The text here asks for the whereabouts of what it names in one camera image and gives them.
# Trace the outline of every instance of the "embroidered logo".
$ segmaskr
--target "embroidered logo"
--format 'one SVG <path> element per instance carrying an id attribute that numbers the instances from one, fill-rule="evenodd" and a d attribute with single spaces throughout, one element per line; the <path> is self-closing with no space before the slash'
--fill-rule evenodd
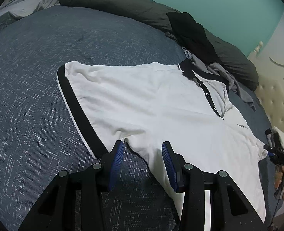
<path id="1" fill-rule="evenodd" d="M 240 124 L 237 124 L 237 126 L 248 129 L 246 126 L 243 126 L 243 125 L 240 125 Z"/>

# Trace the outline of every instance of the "gray bedspread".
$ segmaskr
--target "gray bedspread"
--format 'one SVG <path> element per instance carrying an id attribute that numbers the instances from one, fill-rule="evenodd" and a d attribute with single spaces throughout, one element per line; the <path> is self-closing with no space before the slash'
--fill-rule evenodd
<path id="1" fill-rule="evenodd" d="M 74 60 L 89 65 L 176 64 L 183 59 L 181 47 L 161 31 L 89 8 L 53 6 L 1 30 L 0 219 L 7 229 L 18 229 L 58 171 L 76 172 L 94 163 L 58 90 L 61 65 Z M 266 141 L 270 123 L 254 93 L 243 89 L 255 100 L 256 112 L 234 93 L 230 100 L 256 137 Z M 275 203 L 272 171 L 267 160 L 260 162 L 267 216 Z M 103 205 L 108 230 L 178 228 L 172 200 L 130 149 Z"/>

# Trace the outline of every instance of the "metal screw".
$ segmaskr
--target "metal screw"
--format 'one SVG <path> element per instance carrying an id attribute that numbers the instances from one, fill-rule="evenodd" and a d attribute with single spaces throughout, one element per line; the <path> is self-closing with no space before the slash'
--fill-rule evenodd
<path id="1" fill-rule="evenodd" d="M 219 175 L 220 175 L 221 177 L 226 177 L 228 174 L 226 173 L 226 171 L 220 170 L 220 171 L 219 171 Z"/>
<path id="2" fill-rule="evenodd" d="M 100 169 L 102 167 L 102 165 L 100 163 L 95 163 L 93 165 L 93 169 Z"/>
<path id="3" fill-rule="evenodd" d="M 187 169 L 187 170 L 191 170 L 191 169 L 193 169 L 193 165 L 190 164 L 190 163 L 186 163 L 186 164 L 184 165 L 184 168 Z"/>
<path id="4" fill-rule="evenodd" d="M 58 173 L 58 175 L 59 175 L 60 177 L 64 177 L 64 176 L 67 175 L 67 171 L 66 171 L 66 170 L 62 170 L 62 171 L 60 171 L 60 172 Z"/>

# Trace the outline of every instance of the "gray clothing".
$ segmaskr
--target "gray clothing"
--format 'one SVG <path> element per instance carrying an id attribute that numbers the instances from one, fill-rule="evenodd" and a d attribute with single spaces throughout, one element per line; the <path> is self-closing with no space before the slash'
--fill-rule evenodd
<path id="1" fill-rule="evenodd" d="M 206 67 L 206 65 L 194 54 L 190 53 L 184 47 L 182 49 L 186 57 L 190 61 L 192 61 L 192 63 L 195 66 L 197 66 L 199 69 L 207 73 L 220 75 L 225 79 L 227 79 L 229 81 L 229 90 L 232 90 L 234 93 L 236 93 L 243 100 L 243 102 L 247 103 L 253 109 L 254 112 L 256 111 L 252 97 L 239 86 L 238 81 L 235 79 L 235 77 L 232 74 L 230 74 L 220 64 L 216 62 L 211 63 L 209 66 Z"/>

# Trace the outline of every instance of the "cream headboard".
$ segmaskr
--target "cream headboard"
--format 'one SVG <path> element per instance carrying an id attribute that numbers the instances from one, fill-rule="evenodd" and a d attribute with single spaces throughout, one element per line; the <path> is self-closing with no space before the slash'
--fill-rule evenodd
<path id="1" fill-rule="evenodd" d="M 278 67 L 269 75 L 267 67 L 272 67 L 271 60 L 261 60 L 258 53 L 263 43 L 260 42 L 248 59 L 254 63 L 259 74 L 259 86 L 255 94 L 260 100 L 272 127 L 276 126 L 284 132 L 284 71 Z"/>

